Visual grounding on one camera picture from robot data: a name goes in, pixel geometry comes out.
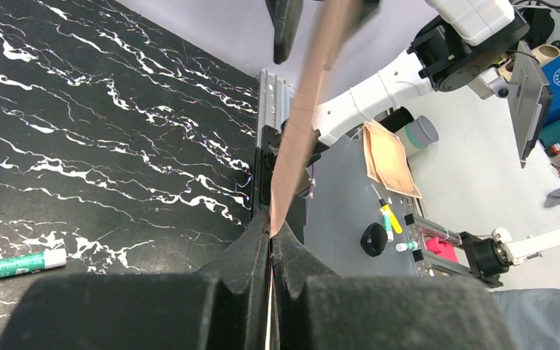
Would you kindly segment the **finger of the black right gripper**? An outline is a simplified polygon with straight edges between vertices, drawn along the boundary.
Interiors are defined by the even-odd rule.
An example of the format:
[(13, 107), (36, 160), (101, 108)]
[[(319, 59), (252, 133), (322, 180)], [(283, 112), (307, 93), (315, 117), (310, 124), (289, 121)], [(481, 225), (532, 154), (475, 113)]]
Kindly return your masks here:
[(266, 0), (274, 29), (273, 61), (283, 64), (290, 53), (303, 11), (303, 0)]

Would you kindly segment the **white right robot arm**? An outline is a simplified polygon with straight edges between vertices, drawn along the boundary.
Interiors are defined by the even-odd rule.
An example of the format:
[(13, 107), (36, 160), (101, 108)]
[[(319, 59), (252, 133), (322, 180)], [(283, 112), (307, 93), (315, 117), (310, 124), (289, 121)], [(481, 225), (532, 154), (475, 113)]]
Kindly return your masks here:
[[(303, 1), (265, 1), (274, 27), (274, 61), (288, 58)], [(320, 104), (313, 123), (315, 137), (326, 147), (358, 125), (389, 108), (434, 91), (450, 92), (468, 85), (517, 44), (529, 24), (509, 1), (425, 1), (438, 16), (415, 36), (408, 49), (382, 70)], [(288, 120), (290, 86), (271, 83), (261, 71), (258, 128), (280, 133)]]

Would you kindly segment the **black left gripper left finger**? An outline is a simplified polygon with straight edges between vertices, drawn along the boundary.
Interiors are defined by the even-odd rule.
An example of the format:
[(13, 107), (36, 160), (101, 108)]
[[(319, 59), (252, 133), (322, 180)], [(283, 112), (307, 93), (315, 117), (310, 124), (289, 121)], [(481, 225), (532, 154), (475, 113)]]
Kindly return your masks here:
[(264, 349), (269, 273), (269, 216), (260, 212), (194, 273), (38, 279), (0, 349)]

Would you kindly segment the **peach lined letter paper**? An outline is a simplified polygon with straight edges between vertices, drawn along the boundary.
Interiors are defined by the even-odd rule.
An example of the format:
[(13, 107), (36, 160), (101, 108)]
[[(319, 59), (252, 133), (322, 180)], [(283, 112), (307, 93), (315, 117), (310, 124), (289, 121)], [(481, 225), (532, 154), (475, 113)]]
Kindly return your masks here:
[(311, 154), (312, 123), (326, 72), (331, 69), (346, 32), (358, 20), (362, 6), (362, 1), (325, 1), (320, 11), (271, 177), (271, 238), (284, 224), (306, 158)]

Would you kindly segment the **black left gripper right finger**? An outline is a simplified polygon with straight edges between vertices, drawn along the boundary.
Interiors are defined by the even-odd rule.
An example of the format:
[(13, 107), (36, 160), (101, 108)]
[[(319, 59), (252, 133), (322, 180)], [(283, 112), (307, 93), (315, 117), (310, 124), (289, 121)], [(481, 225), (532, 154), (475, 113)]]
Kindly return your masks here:
[(514, 349), (466, 277), (340, 276), (284, 225), (271, 238), (282, 349)]

